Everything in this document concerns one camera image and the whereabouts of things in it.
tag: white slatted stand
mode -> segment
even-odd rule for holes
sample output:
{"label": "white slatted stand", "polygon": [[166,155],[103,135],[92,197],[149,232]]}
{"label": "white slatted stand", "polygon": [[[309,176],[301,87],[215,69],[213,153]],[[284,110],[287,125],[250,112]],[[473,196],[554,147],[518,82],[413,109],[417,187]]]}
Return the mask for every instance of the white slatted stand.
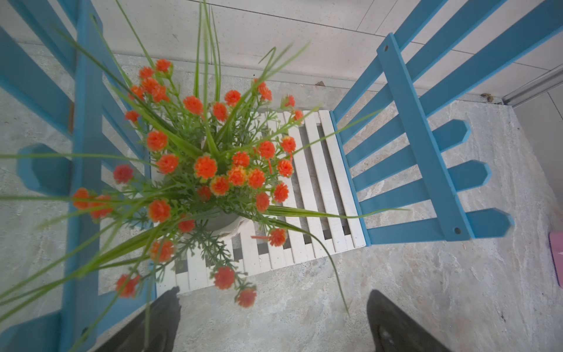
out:
{"label": "white slatted stand", "polygon": [[[278,114],[280,122],[285,123],[289,118],[289,113]],[[258,121],[263,121],[263,115],[258,117]],[[324,135],[334,132],[332,122],[330,120],[329,111],[322,110],[318,113],[312,113],[305,119],[305,129],[307,137],[310,141],[315,141],[319,138],[318,125],[322,126]],[[268,123],[270,130],[276,129],[274,122]],[[303,146],[300,131],[297,127],[289,130],[289,135],[295,139],[297,149]],[[345,215],[356,216],[356,207],[352,197],[352,191],[348,184],[344,163],[340,155],[340,148],[338,147],[336,137],[332,136],[326,139],[329,155],[326,157],[331,161],[334,173],[336,174],[336,183],[339,196],[342,199]],[[313,185],[311,182],[311,174],[316,175],[319,180],[321,188],[321,196],[324,208],[328,213],[338,213],[336,204],[336,197],[334,194],[335,185],[329,177],[328,166],[322,145],[317,143],[311,147],[311,154],[313,156],[313,165],[308,165],[303,152],[297,153],[293,156],[293,163],[297,180],[299,182],[299,190],[301,192],[301,199],[305,209],[318,211],[317,203]],[[289,189],[289,197],[283,203],[287,207],[296,207],[296,195],[293,190],[291,179],[281,177],[280,181],[284,182]],[[301,226],[299,218],[288,217],[285,219],[288,223]],[[365,239],[362,232],[360,221],[358,219],[348,219],[348,227],[350,233],[345,235],[342,227],[342,222],[338,218],[329,218],[329,230],[332,236],[331,239],[324,241],[325,246],[330,254],[348,251],[354,248],[364,247]],[[324,239],[323,228],[319,218],[307,218],[309,231],[320,239]],[[266,271],[283,268],[288,265],[298,264],[305,261],[313,260],[326,256],[326,253],[315,240],[312,243],[305,243],[303,234],[296,231],[289,231],[289,244],[290,248],[284,249],[283,247],[272,247],[268,244],[268,253],[258,254],[258,244],[251,236],[256,235],[254,230],[254,223],[251,221],[245,222],[239,228],[240,243],[242,249],[242,259],[235,262],[239,271],[248,273],[253,276]],[[229,252],[233,253],[232,239],[226,241],[226,246]],[[171,264],[167,267],[167,272],[164,274],[163,281],[157,284],[157,294],[161,295],[166,290],[174,287],[180,287],[180,293],[193,291],[198,288],[208,287],[213,285],[213,279],[209,278],[211,268],[205,266],[205,260],[201,257],[200,250],[195,252],[192,257],[190,253],[187,254],[187,272],[172,274],[174,265]]]}

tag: flower bouquet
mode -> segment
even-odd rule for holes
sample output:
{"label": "flower bouquet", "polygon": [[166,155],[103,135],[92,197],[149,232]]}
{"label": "flower bouquet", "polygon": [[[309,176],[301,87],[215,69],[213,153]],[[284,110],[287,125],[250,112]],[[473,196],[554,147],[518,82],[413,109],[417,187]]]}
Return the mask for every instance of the flower bouquet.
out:
{"label": "flower bouquet", "polygon": [[[120,5],[119,8],[127,19]],[[193,90],[190,95],[181,96],[180,88],[174,80],[173,64],[164,59],[154,62],[140,41],[148,63],[138,72],[138,77],[130,78],[121,68],[122,77],[114,76],[77,42],[67,39],[97,64],[115,84],[114,91],[130,107],[124,118],[142,136],[143,143],[150,151],[150,160],[141,162],[156,168],[163,177],[160,181],[148,180],[128,162],[140,160],[106,155],[105,157],[124,159],[123,165],[116,167],[113,172],[114,180],[119,185],[116,189],[110,188],[97,194],[80,188],[72,197],[60,200],[72,202],[75,208],[65,217],[89,213],[94,222],[109,218],[111,223],[76,250],[1,293],[0,304],[24,298],[26,300],[1,316],[0,321],[68,280],[109,267],[123,268],[123,275],[115,283],[117,293],[114,301],[117,297],[134,297],[139,294],[144,281],[154,283],[155,280],[160,280],[168,264],[196,247],[201,248],[202,256],[207,258],[213,268],[211,278],[215,280],[215,286],[218,289],[234,288],[235,302],[248,308],[256,299],[256,286],[248,282],[244,273],[238,272],[233,266],[231,253],[221,237],[210,229],[210,221],[220,214],[250,219],[264,230],[265,236],[259,238],[272,246],[283,246],[287,240],[287,230],[299,231],[311,236],[313,240],[319,240],[308,231],[279,220],[278,217],[348,218],[276,205],[288,198],[289,190],[283,178],[290,177],[293,173],[294,153],[299,153],[309,145],[296,150],[294,139],[288,136],[288,130],[299,126],[306,115],[294,108],[296,102],[291,95],[282,99],[279,107],[272,108],[272,93],[266,80],[305,48],[283,62],[281,59],[289,47],[278,55],[273,48],[263,59],[266,61],[263,73],[254,79],[246,92],[231,90],[221,96],[220,52],[214,19],[207,6],[201,3],[198,48],[203,39],[203,89],[199,87],[198,50]],[[208,92],[207,88],[210,57],[213,58],[215,70],[213,93]],[[258,118],[259,112],[263,112],[261,119]],[[279,112],[289,113],[286,123],[278,121]],[[276,129],[268,130],[267,126],[272,123],[276,125]],[[69,156],[101,157],[85,154]],[[123,226],[140,226],[144,230],[113,245],[118,230]],[[103,233],[110,234],[108,240],[84,266],[61,280],[14,295],[18,289],[76,254]],[[138,257],[119,260],[124,255],[139,250],[141,254]],[[139,266],[147,260],[151,260],[154,265],[148,274],[142,275]],[[337,282],[342,293],[338,275]]]}

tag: white wooden slat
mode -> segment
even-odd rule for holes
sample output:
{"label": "white wooden slat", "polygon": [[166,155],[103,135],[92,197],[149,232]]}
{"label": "white wooden slat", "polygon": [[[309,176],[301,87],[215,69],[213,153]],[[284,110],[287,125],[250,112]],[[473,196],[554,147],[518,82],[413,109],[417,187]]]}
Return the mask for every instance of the white wooden slat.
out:
{"label": "white wooden slat", "polygon": [[254,232],[254,223],[245,221],[240,227],[240,244],[243,250],[244,271],[249,276],[256,275],[260,272],[260,259],[258,258],[258,244]]}
{"label": "white wooden slat", "polygon": [[194,249],[194,255],[187,253],[187,270],[189,272],[190,290],[207,287],[207,267],[202,258],[202,250]]}
{"label": "white wooden slat", "polygon": [[352,240],[352,235],[345,235],[344,238],[346,239],[346,247],[348,250],[354,249],[354,240]]}
{"label": "white wooden slat", "polygon": [[157,282],[157,297],[176,286],[176,272],[174,271],[174,261],[168,263],[164,268],[164,275],[161,282]]}
{"label": "white wooden slat", "polygon": [[330,253],[330,255],[336,254],[336,251],[334,250],[334,242],[333,241],[331,241],[330,239],[326,239],[326,240],[324,240],[324,245],[328,249],[328,252]]}
{"label": "white wooden slat", "polygon": [[[284,121],[286,123],[289,118],[290,114],[284,113]],[[289,135],[295,139],[297,149],[303,147],[301,136],[299,135],[299,129],[297,127],[290,128]],[[315,193],[313,192],[313,185],[311,183],[311,176],[309,175],[309,168],[307,166],[307,160],[305,159],[305,153],[303,151],[296,153],[293,156],[293,163],[295,164],[295,173],[297,174],[299,188],[301,189],[303,207],[307,210],[318,211],[315,201]],[[307,224],[309,226],[309,232],[313,236],[316,236],[319,239],[324,238],[323,227],[318,217],[308,217]],[[327,255],[318,242],[313,241],[312,247],[315,253],[315,258],[321,258]]]}
{"label": "white wooden slat", "polygon": [[283,253],[285,255],[285,263],[289,266],[289,265],[293,265],[295,264],[293,262],[293,254],[291,253],[291,248],[287,248],[283,250]]}
{"label": "white wooden slat", "polygon": [[[285,123],[285,119],[282,113],[278,113],[278,118],[282,123]],[[280,177],[280,181],[285,183],[289,190],[289,195],[285,202],[283,202],[283,206],[297,208],[291,179]],[[296,226],[298,228],[301,227],[301,222],[299,221],[298,217],[286,217],[285,221],[290,225]],[[303,234],[293,230],[289,230],[288,234],[289,242],[291,243],[291,252],[293,253],[293,262],[303,263],[304,261],[307,261],[307,251],[305,250],[305,240],[303,238]]]}
{"label": "white wooden slat", "polygon": [[[261,123],[264,122],[266,120],[266,116],[264,114],[260,114],[259,120]],[[275,132],[277,130],[275,121],[268,121],[266,122],[266,125],[268,129],[270,129],[271,131]],[[272,246],[270,242],[268,242],[268,253],[270,255],[270,262],[272,269],[279,269],[286,266],[283,247]]]}
{"label": "white wooden slat", "polygon": [[307,252],[307,260],[313,260],[315,258],[315,252],[313,251],[313,245],[311,243],[305,245],[305,251]]}
{"label": "white wooden slat", "polygon": [[[305,118],[305,129],[307,129],[307,136],[309,142],[314,142],[320,138],[319,130],[315,122],[316,116],[319,113],[314,112]],[[338,207],[336,206],[336,198],[332,189],[332,183],[328,174],[327,162],[324,158],[323,146],[321,143],[311,145],[311,153],[313,155],[313,164],[317,179],[319,180],[320,194],[323,198],[324,209],[329,214],[338,214]],[[332,235],[332,242],[334,242],[334,249],[337,252],[342,252],[347,249],[346,240],[344,239],[344,230],[342,229],[342,222],[337,217],[328,218],[328,227]]]}
{"label": "white wooden slat", "polygon": [[272,270],[270,265],[270,255],[268,253],[260,254],[260,273]]}
{"label": "white wooden slat", "polygon": [[178,288],[180,289],[178,293],[186,293],[190,291],[190,274],[187,271],[176,274],[176,282],[178,283]]}
{"label": "white wooden slat", "polygon": [[235,268],[235,271],[241,271],[244,272],[244,265],[242,264],[242,260],[239,261],[234,261],[234,252],[233,252],[233,238],[229,238],[229,239],[223,239],[223,242],[225,242],[225,248],[229,251],[229,256],[231,258],[231,263],[233,265],[233,267]]}
{"label": "white wooden slat", "polygon": [[[334,126],[332,125],[330,112],[327,110],[321,110],[319,111],[319,116],[321,125],[323,126],[324,135],[327,136],[334,133]],[[326,141],[328,152],[330,154],[330,161],[332,161],[332,167],[334,168],[334,173],[336,174],[336,183],[344,205],[344,213],[346,216],[357,216],[358,212],[356,209],[356,203],[354,202],[352,190],[350,188],[350,184],[348,183],[344,161],[342,160],[336,136],[328,137]],[[354,247],[364,247],[365,237],[364,231],[361,228],[360,219],[347,219],[347,221],[348,226],[350,227]]]}

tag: white wall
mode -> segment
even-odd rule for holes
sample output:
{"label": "white wall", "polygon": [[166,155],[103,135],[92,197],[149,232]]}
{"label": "white wall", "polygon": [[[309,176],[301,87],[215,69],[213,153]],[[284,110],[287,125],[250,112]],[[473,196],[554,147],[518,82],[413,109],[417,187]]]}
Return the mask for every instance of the white wall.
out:
{"label": "white wall", "polygon": [[[58,8],[56,0],[49,0]],[[93,0],[104,23],[106,38],[119,54],[142,51],[114,0]],[[541,0],[508,0],[458,44],[415,86],[430,88],[493,38],[524,16]],[[213,4],[222,63],[259,68],[260,58],[273,46],[309,49],[285,72],[355,80],[376,55],[389,32],[395,31],[418,0],[210,0]],[[409,60],[465,3],[449,0],[403,52]],[[0,2],[0,23],[18,41],[39,43],[6,0]],[[194,0],[122,0],[122,4],[155,57],[194,61],[198,3]],[[504,96],[563,63],[563,33],[552,38],[476,87],[473,93]]]}

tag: pink mat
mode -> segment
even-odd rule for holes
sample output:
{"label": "pink mat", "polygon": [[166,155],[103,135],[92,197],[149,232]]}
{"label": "pink mat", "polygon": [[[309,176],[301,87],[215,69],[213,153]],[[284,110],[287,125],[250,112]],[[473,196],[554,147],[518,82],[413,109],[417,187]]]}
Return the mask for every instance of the pink mat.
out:
{"label": "pink mat", "polygon": [[549,243],[559,286],[563,288],[563,232],[551,232],[549,234]]}

